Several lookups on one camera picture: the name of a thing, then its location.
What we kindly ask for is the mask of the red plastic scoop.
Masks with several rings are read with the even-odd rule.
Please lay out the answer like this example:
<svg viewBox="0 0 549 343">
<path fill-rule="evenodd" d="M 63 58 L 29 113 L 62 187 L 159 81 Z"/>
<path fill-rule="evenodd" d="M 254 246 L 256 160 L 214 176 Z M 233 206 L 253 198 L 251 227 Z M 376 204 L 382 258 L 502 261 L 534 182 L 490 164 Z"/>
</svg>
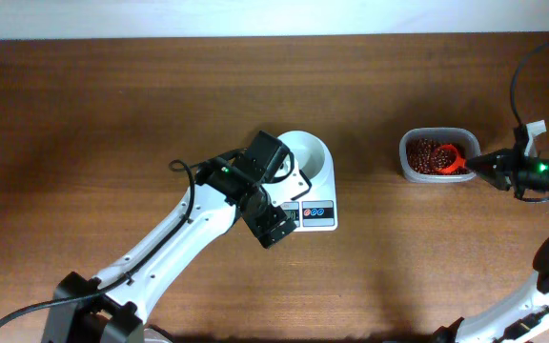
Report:
<svg viewBox="0 0 549 343">
<path fill-rule="evenodd" d="M 450 175 L 465 168 L 465 158 L 453 144 L 441 145 L 430 155 L 430 166 L 434 172 Z"/>
</svg>

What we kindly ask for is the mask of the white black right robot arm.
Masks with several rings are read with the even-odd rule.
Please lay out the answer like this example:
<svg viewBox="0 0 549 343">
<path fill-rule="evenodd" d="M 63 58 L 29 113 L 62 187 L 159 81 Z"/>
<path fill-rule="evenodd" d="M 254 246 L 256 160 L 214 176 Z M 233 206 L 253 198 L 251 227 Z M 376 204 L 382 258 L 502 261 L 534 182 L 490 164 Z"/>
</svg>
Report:
<svg viewBox="0 0 549 343">
<path fill-rule="evenodd" d="M 527 156 L 528 138 L 464 163 L 464 167 L 501 191 L 514 191 L 523 201 L 526 190 L 549 192 L 549 160 Z M 528 342 L 549 330 L 549 237 L 533 260 L 533 273 L 515 292 L 483 313 L 438 328 L 431 342 Z"/>
</svg>

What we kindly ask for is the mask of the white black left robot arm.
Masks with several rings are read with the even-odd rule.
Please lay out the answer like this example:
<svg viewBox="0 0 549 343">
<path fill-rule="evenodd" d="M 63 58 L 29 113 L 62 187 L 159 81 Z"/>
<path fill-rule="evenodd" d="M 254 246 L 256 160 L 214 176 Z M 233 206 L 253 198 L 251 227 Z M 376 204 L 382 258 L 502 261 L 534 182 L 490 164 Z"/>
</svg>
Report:
<svg viewBox="0 0 549 343">
<path fill-rule="evenodd" d="M 296 228 L 283 204 L 312 188 L 290 148 L 265 131 L 246 149 L 181 168 L 189 188 L 147 236 L 91 279 L 72 272 L 58 285 L 43 341 L 146 341 L 158 300 L 204 248 L 238 220 L 270 248 Z"/>
</svg>

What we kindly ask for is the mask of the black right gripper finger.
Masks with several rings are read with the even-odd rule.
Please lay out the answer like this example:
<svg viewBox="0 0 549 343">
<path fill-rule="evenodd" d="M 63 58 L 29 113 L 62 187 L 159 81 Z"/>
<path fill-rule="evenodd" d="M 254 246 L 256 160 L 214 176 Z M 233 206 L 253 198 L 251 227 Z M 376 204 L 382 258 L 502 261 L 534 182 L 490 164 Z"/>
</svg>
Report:
<svg viewBox="0 0 549 343">
<path fill-rule="evenodd" d="M 512 167 L 518 163 L 518 154 L 513 149 L 501 149 L 467 159 L 466 167 Z"/>
<path fill-rule="evenodd" d="M 511 188 L 509 177 L 504 171 L 499 171 L 496 166 L 474 166 L 470 171 L 499 191 L 509 191 Z"/>
</svg>

